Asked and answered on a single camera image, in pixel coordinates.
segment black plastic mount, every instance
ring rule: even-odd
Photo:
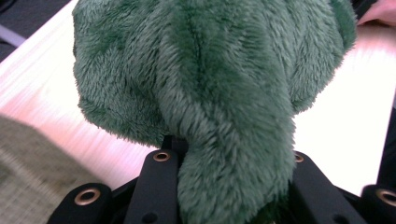
[[[86,184],[69,192],[49,224],[181,224],[177,171],[189,145],[166,136],[162,149],[149,153],[138,178],[114,191]],[[360,197],[336,188],[305,154],[295,152],[289,208],[277,224],[394,224],[394,189],[368,186]]]

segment stuffed animal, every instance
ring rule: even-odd
[[[355,39],[345,0],[80,0],[74,73],[86,119],[189,142],[183,223],[271,221],[294,167],[292,117]]]

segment green fabric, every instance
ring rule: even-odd
[[[190,224],[262,208],[271,219],[294,167],[292,117],[355,39],[342,0],[80,0],[74,19],[86,119],[143,144],[190,143],[178,182]]]

